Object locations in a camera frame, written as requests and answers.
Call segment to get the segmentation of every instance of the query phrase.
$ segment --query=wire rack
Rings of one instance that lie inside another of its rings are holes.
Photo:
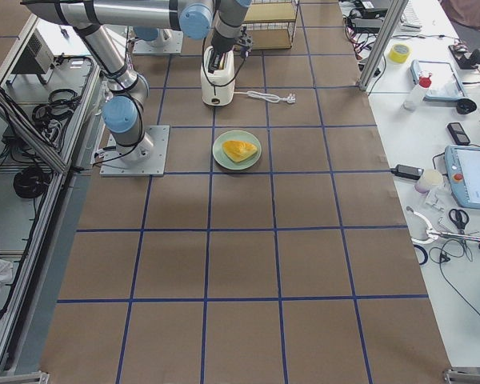
[[[255,50],[291,48],[299,10],[298,0],[253,0],[244,25]]]

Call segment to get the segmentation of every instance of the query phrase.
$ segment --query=tablet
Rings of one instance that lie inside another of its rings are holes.
[[[418,84],[421,72],[432,74],[432,85],[426,93],[425,100],[436,102],[456,102],[465,98],[467,93],[457,72],[449,62],[426,62],[413,60],[410,64],[414,84]]]
[[[480,209],[480,148],[448,146],[445,163],[451,191],[458,204]]]

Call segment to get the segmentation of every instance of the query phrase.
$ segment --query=red object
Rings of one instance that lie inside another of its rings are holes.
[[[428,77],[425,76],[420,76],[419,77],[419,85],[422,86],[423,88],[430,88],[430,85],[432,84],[432,80],[430,80],[431,74],[428,75]]]

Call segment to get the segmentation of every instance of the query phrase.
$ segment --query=metal base plate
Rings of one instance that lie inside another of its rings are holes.
[[[150,46],[144,40],[138,40],[134,45],[134,54],[157,55],[157,54],[180,54],[183,45],[183,32],[172,31],[173,37],[164,46]]]
[[[148,126],[146,132],[153,138],[154,148],[151,156],[143,162],[135,164],[125,163],[118,158],[102,164],[100,175],[107,176],[163,176],[166,168],[167,145],[169,144],[169,126]],[[115,146],[115,140],[112,135],[109,136],[108,146]],[[105,152],[103,160],[116,158],[118,152],[112,150]]]

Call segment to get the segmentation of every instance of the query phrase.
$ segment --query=bottle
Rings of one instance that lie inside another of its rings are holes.
[[[430,76],[431,74],[429,74],[428,77],[420,74],[418,84],[414,86],[406,100],[403,102],[403,107],[406,110],[415,110],[416,107],[423,101],[426,92],[430,88],[430,84],[432,84]]]

